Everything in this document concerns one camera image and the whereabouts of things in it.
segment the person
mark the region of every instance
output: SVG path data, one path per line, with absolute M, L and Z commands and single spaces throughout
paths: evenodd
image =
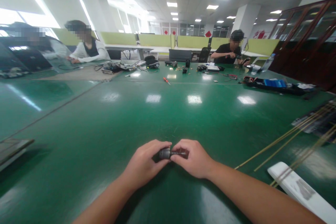
M 216 52 L 211 55 L 215 63 L 222 64 L 234 64 L 237 56 L 242 56 L 242 49 L 240 43 L 244 39 L 244 33 L 242 30 L 235 30 L 231 34 L 230 42 L 228 44 L 221 45 Z M 248 59 L 245 63 L 242 59 L 237 59 L 239 65 L 247 66 L 250 64 Z
M 22 22 L 14 22 L 9 27 L 14 28 L 15 37 L 24 37 L 28 45 L 39 50 L 47 60 L 66 58 L 71 54 L 61 41 L 46 36 L 41 28 Z
M 125 171 L 74 221 L 74 224 L 113 223 L 127 200 L 147 184 L 170 160 L 155 163 L 152 157 L 171 142 L 153 140 L 139 147 Z M 252 223 L 324 223 L 307 208 L 279 190 L 213 160 L 198 141 L 182 139 L 172 149 L 187 150 L 187 159 L 171 161 L 189 174 L 214 183 Z
M 76 50 L 68 57 L 72 64 L 110 59 L 104 44 L 91 35 L 91 28 L 84 22 L 71 20 L 64 26 L 82 40 Z

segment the hand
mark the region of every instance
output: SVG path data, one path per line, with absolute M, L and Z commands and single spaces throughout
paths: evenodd
M 233 53 L 233 52 L 229 52 L 228 55 L 230 56 L 230 58 L 235 58 L 236 57 L 236 54 Z
M 163 148 L 168 148 L 171 142 L 153 140 L 139 147 L 129 161 L 125 171 L 120 176 L 125 186 L 130 190 L 137 190 L 154 178 L 163 167 L 170 162 L 169 159 L 155 163 L 152 157 Z
M 248 59 L 245 63 L 244 63 L 244 67 L 248 66 L 250 64 L 251 60 Z
M 72 64 L 79 64 L 80 61 L 79 61 L 78 59 L 73 59 L 73 60 L 71 61 L 71 63 L 72 63 Z
M 172 155 L 170 159 L 182 166 L 188 173 L 199 179 L 208 178 L 210 172 L 215 167 L 216 162 L 206 153 L 198 141 L 181 139 L 172 149 L 177 151 L 185 149 L 189 151 L 188 159 L 179 155 Z

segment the white shirt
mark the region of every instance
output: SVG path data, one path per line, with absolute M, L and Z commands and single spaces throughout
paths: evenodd
M 50 51 L 41 52 L 42 55 L 47 60 L 56 59 L 56 58 L 66 58 L 71 54 L 70 50 L 65 45 L 63 45 L 61 42 L 54 40 L 54 39 L 50 39 L 49 41 L 50 41 L 51 48 L 54 51 L 53 52 L 50 52 Z
M 90 57 L 85 51 L 84 43 L 80 42 L 76 48 L 76 50 L 70 55 L 70 57 L 79 60 L 80 62 L 91 62 L 96 60 L 109 60 L 109 54 L 102 42 L 96 40 L 96 47 L 98 51 L 98 55 L 94 57 Z

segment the chair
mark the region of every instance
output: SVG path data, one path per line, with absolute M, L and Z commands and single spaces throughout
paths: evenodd
M 211 47 L 203 47 L 201 54 L 199 55 L 198 62 L 199 63 L 207 63 L 210 55 Z
M 178 61 L 185 62 L 186 60 L 190 60 L 193 57 L 191 50 L 175 50 L 169 49 L 169 61 Z

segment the plastic bottle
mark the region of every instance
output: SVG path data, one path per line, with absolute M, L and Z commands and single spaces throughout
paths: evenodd
M 267 71 L 268 68 L 270 67 L 270 65 L 272 64 L 273 60 L 274 60 L 275 54 L 272 54 L 265 62 L 265 64 L 263 65 L 263 67 L 261 68 L 263 72 Z

